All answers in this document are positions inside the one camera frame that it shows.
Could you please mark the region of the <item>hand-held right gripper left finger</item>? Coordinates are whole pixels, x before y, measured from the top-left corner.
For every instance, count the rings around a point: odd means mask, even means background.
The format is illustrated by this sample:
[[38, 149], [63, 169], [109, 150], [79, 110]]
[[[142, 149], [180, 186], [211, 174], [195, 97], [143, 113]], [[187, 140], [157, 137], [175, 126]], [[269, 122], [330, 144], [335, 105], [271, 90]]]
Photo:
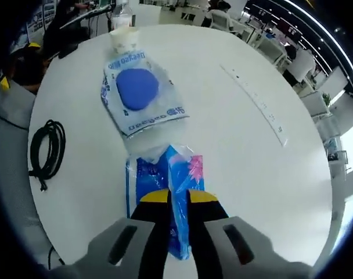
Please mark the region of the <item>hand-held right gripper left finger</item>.
[[89, 244], [89, 278], [162, 278], [168, 253], [171, 193], [141, 198], [131, 217], [119, 219]]

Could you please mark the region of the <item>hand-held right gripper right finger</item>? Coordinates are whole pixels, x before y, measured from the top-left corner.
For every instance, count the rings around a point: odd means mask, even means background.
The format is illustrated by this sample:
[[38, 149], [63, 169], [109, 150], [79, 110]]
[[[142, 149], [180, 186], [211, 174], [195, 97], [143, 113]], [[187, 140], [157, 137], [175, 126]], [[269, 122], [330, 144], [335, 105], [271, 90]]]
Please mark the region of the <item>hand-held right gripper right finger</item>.
[[199, 278], [276, 278], [268, 239], [239, 217], [229, 217], [216, 196], [190, 189], [189, 243]]

